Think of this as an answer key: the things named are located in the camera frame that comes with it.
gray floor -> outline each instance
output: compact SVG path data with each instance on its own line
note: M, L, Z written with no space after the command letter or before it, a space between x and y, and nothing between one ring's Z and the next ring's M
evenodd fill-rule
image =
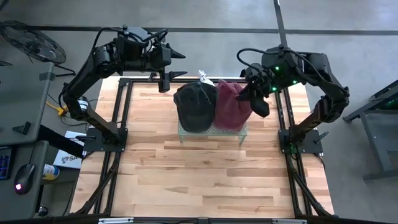
M287 29L398 29L395 0L280 0L280 5ZM0 12L0 19L31 25L277 28L272 0L13 0ZM75 70L84 63L95 37L92 32L45 33L66 50L65 66ZM107 33L100 42L112 38ZM208 75L224 77L236 77L244 68L235 58L239 49L265 50L280 43L277 34L170 33L167 40L187 56L174 61L169 70L195 74L201 69ZM329 56L333 73L351 90L350 105L343 115L365 104L373 93L398 77L398 36L288 35L287 40L295 50ZM8 44L0 45L0 60L29 63L24 54ZM259 54L244 55L248 62L259 62L260 58ZM62 83L68 81L68 77L56 79L50 93L57 96ZM95 99L99 89L97 83L86 96ZM322 93L311 86L307 92L310 105L314 106ZM50 108L44 118L46 125L60 134L84 130L62 125ZM360 121L345 124L339 119L322 124L319 130L330 132L322 143L335 213L346 218L397 222L398 179L368 184L362 180L363 175L377 172L378 167ZM72 186L73 182L69 182L47 189L46 203L51 215L62 214Z

black fan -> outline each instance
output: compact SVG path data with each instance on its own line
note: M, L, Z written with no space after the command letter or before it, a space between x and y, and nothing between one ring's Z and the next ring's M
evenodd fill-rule
M27 30L28 25L18 21L4 21L0 27L0 34L12 46L24 52L29 58L34 58L41 62L53 62L55 66L72 72L73 70L60 66L67 59L67 55L62 47L47 35L37 30Z
M7 6L8 2L9 0L2 0L2 3L0 4L0 11L2 11L2 9Z

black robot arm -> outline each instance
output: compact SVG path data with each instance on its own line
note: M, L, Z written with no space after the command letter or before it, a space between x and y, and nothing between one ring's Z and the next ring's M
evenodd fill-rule
M239 54L244 51L262 53L262 62L247 64ZM289 142L300 143L305 134L321 123L331 123L340 117L348 106L348 87L342 87L332 74L328 57L320 53L294 52L282 45L261 51L242 49L237 58L248 68L242 71L248 85L238 96L239 100L251 101L252 109L261 116L269 114L269 107L264 97L279 92L296 83L309 83L319 86L325 96L316 104L312 113L300 124L289 128Z
M119 143L116 123L107 122L95 113L83 94L99 79L108 78L116 72L123 75L124 71L159 72L159 91L167 91L170 88L170 76L165 73L165 67L171 64L172 58L185 58L171 49L169 44L162 43L167 30L151 34L138 27L123 26L122 29L113 31L118 36L99 47L95 47L100 33L97 35L85 64L76 77L69 84L65 84L58 97L59 101L63 97L73 119L86 121L101 131L104 144Z

yellow cable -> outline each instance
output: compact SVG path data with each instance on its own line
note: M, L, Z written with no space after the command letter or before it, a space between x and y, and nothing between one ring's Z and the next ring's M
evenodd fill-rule
M58 110L59 109L59 107L57 107L57 106L54 106L54 105L52 105L51 103L49 103L49 102L45 102L47 105L49 105L49 106L51 106L52 108L54 108L54 109L56 109L56 110Z

wooden table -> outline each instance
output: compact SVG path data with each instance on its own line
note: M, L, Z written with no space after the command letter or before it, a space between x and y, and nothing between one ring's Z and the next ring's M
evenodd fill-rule
M96 112L108 121L118 80L103 80L99 93ZM285 158L277 140L275 97L267 99L271 109L268 117L251 115L248 136L241 147L236 137L187 138L180 144L173 94L181 85L172 83L170 91L159 93L156 83L134 84L127 121L129 137L119 166L112 216L294 217ZM292 86L289 91L299 123L310 112L307 94L302 85ZM81 208L97 187L103 156L103 152L95 152L83 161L71 212ZM303 163L308 187L333 213L321 162L304 154ZM304 211L302 192L297 192Z

